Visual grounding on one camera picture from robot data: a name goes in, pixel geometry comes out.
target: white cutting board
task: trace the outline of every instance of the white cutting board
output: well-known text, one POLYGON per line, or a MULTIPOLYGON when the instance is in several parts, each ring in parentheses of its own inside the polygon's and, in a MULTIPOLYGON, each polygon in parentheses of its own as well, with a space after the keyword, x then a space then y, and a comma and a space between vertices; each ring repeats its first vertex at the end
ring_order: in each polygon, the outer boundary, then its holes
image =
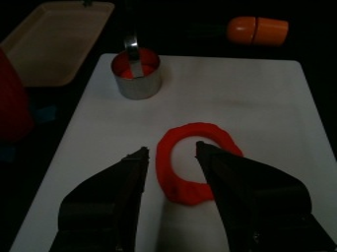
MULTIPOLYGON (((160 56, 159 93, 129 100, 112 76, 113 57, 104 54, 97 62, 10 251, 48 251, 63 198, 142 146, 150 148, 150 165, 135 251, 228 251, 214 202, 195 207, 168 203, 156 183, 156 143, 170 128, 191 122, 215 124, 247 158, 303 182, 313 214, 337 241, 337 165, 299 64, 160 56)), ((183 178, 204 181, 196 140, 178 143, 172 164, 183 178)))

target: metal cookie cutter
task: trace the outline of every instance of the metal cookie cutter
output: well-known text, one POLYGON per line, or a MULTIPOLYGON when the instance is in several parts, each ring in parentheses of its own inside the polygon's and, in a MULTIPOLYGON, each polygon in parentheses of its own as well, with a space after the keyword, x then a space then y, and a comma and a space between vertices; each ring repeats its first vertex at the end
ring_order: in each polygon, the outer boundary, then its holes
POLYGON ((124 45, 125 51, 111 64, 120 93, 129 99, 150 98, 162 86, 159 57, 150 49, 138 47, 133 33, 125 36, 124 45))

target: red ring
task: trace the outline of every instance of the red ring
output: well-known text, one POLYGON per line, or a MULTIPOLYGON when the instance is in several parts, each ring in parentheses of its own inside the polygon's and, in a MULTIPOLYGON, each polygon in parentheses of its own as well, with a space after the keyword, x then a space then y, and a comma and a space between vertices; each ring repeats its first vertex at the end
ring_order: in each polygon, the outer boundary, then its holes
POLYGON ((211 188, 206 183, 198 183, 180 178, 171 166, 171 152, 176 143, 192 136, 206 137, 228 152, 243 156, 226 131, 211 123, 190 123, 170 129, 156 146, 155 170, 163 193, 171 202, 196 205, 212 200, 211 188))

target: beige tray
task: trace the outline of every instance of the beige tray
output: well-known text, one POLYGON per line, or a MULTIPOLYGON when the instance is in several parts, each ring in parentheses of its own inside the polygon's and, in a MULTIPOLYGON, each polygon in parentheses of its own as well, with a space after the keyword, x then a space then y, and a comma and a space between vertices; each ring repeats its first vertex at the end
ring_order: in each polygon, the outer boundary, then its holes
POLYGON ((73 79, 115 9, 108 2, 40 4, 1 47, 25 87, 61 87, 73 79))

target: dark background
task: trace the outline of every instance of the dark background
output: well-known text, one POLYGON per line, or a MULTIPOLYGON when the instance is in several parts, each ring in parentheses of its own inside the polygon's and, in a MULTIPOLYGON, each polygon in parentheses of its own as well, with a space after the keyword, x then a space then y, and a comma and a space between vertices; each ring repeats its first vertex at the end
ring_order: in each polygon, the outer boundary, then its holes
MULTIPOLYGON (((0 41, 41 2, 1 2, 0 41)), ((125 3, 121 0, 113 3, 116 9, 73 81, 61 88, 27 89, 35 107, 55 106, 56 115, 55 120, 39 124, 14 144, 14 160, 0 162, 0 251, 9 251, 99 57, 124 49, 125 3)), ((160 55, 298 61, 335 156, 337 22, 331 5, 333 1, 139 0, 135 25, 138 44, 160 55), (283 46, 234 45, 224 34, 199 38, 188 36, 191 24, 224 27, 236 16, 287 20, 290 32, 283 46)))

